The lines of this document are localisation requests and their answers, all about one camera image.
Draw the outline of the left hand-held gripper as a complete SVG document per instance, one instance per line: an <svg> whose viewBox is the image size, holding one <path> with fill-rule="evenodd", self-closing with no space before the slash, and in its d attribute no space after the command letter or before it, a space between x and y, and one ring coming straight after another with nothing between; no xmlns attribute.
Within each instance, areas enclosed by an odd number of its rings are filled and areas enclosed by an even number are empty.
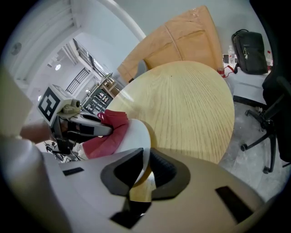
<svg viewBox="0 0 291 233"><path fill-rule="evenodd" d="M60 120L69 121L76 116L79 134L85 137L108 136L113 127L101 122L94 114L80 113L80 101L62 87L51 84L39 100L37 110L50 127L52 137L57 142L60 154L70 154L75 142L63 136Z"/></svg>

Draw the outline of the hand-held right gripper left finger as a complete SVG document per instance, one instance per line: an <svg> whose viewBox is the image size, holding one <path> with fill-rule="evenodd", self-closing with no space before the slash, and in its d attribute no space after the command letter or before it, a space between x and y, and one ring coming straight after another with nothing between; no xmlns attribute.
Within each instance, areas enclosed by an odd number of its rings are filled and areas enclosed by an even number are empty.
<svg viewBox="0 0 291 233"><path fill-rule="evenodd" d="M142 148L64 164L48 153L43 157L70 233L151 232L146 213L130 207L129 186L118 178L137 178L134 169L143 163Z"/></svg>

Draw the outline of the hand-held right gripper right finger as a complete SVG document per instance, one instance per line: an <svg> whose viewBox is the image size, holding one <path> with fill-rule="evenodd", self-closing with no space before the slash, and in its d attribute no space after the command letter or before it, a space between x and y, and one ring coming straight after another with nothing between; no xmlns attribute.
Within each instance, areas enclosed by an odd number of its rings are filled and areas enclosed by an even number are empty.
<svg viewBox="0 0 291 233"><path fill-rule="evenodd" d="M270 207L217 164L151 149L156 188L136 233L246 233Z"/></svg>

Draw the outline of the pink cloth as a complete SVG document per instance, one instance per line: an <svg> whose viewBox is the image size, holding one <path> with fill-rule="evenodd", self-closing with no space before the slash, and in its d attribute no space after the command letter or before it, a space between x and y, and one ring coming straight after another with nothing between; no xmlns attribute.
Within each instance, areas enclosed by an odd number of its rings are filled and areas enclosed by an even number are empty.
<svg viewBox="0 0 291 233"><path fill-rule="evenodd" d="M103 124L112 126L113 132L108 136L95 137L82 143L84 153L88 159L113 154L121 144L129 127L129 120L125 112L107 109L97 116Z"/></svg>

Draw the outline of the white plate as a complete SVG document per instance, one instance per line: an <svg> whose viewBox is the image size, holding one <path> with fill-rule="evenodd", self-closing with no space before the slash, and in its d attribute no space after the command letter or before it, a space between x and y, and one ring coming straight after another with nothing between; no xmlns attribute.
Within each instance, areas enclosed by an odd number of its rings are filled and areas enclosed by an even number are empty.
<svg viewBox="0 0 291 233"><path fill-rule="evenodd" d="M136 184L146 171L150 159L151 137L145 124L137 119L129 119L129 126L115 153L130 149L143 148L143 167L134 184Z"/></svg>

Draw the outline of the person's left forearm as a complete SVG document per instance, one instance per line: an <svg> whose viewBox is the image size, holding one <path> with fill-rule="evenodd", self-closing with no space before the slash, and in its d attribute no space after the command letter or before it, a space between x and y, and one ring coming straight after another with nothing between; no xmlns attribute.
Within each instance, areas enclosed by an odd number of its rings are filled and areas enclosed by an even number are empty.
<svg viewBox="0 0 291 233"><path fill-rule="evenodd" d="M38 121L22 127L20 136L38 144L50 140L51 130L45 121Z"/></svg>

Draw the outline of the round wooden table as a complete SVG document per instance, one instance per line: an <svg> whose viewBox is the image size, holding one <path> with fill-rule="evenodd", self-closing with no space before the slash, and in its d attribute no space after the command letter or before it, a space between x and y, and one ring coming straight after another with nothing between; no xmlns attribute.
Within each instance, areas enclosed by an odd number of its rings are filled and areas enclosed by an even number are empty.
<svg viewBox="0 0 291 233"><path fill-rule="evenodd" d="M156 150L214 164L226 152L234 127L227 83L214 69L193 61L171 62L147 71L108 108L142 121Z"/></svg>

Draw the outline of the white low cabinet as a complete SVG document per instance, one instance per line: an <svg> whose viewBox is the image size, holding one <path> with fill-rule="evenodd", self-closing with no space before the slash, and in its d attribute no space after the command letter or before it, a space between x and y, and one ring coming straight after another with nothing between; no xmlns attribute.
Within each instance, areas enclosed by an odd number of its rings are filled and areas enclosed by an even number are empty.
<svg viewBox="0 0 291 233"><path fill-rule="evenodd" d="M226 81L233 95L233 100L251 107L266 108L262 84L267 74L249 75L241 71L240 68L238 68L237 73L233 73L227 62L228 55L223 55Z"/></svg>

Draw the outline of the round ceiling vent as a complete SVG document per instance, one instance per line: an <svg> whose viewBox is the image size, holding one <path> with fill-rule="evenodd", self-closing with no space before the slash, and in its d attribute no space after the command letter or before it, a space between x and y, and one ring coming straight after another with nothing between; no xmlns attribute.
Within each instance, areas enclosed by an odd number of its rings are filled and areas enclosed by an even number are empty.
<svg viewBox="0 0 291 233"><path fill-rule="evenodd" d="M19 54L21 51L21 48L22 48L22 44L20 42L15 43L11 48L11 54L13 56Z"/></svg>

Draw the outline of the black office chair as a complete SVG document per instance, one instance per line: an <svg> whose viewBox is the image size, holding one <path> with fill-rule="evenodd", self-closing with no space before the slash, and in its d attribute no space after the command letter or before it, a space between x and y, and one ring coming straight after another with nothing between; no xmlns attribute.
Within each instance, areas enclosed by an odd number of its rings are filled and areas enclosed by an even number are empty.
<svg viewBox="0 0 291 233"><path fill-rule="evenodd" d="M273 83L264 87L263 97L268 105L267 110L256 113L247 110L245 115L253 117L259 122L261 129L266 134L250 145L240 146L243 152L255 147L265 139L270 140L271 157L270 166L263 168L264 174L273 172L276 148L279 149L280 159L291 165L291 79L284 75L274 75L270 73L270 81Z"/></svg>

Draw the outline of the large orange wooden board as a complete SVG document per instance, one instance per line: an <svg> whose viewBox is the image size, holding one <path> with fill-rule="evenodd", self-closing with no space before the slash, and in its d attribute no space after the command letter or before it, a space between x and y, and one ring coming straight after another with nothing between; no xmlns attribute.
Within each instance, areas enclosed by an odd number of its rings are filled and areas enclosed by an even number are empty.
<svg viewBox="0 0 291 233"><path fill-rule="evenodd" d="M143 60L148 69L174 62L196 61L214 70L223 68L222 50L214 21L204 5L188 10L146 36L117 68L128 82Z"/></svg>

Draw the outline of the clear plastic water bottle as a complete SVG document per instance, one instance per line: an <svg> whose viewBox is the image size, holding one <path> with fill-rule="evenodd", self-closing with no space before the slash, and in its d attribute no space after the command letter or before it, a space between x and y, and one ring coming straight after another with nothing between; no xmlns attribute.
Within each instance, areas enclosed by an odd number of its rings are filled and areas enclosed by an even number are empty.
<svg viewBox="0 0 291 233"><path fill-rule="evenodd" d="M267 69L270 71L273 66L273 59L272 59L271 51L267 51L266 63L267 63Z"/></svg>
<svg viewBox="0 0 291 233"><path fill-rule="evenodd" d="M230 66L235 66L235 51L232 46L229 46L228 49L228 63Z"/></svg>

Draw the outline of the black backpack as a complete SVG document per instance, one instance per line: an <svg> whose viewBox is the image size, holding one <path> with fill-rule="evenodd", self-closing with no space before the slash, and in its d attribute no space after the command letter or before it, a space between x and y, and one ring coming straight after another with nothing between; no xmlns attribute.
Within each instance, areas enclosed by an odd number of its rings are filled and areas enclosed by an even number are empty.
<svg viewBox="0 0 291 233"><path fill-rule="evenodd" d="M260 33L241 29L231 36L231 42L237 57L235 73L238 68L250 75L263 75L268 72L264 42Z"/></svg>

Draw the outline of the gray chair with black frame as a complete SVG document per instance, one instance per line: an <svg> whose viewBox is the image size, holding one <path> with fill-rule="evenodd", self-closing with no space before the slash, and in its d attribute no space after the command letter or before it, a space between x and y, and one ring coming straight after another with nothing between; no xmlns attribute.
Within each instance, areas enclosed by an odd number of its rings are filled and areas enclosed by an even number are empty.
<svg viewBox="0 0 291 233"><path fill-rule="evenodd" d="M144 74L148 70L149 69L147 67L146 62L144 60L139 61L138 66L137 66L136 75L129 80L129 83L131 83L134 79L138 78L140 75Z"/></svg>

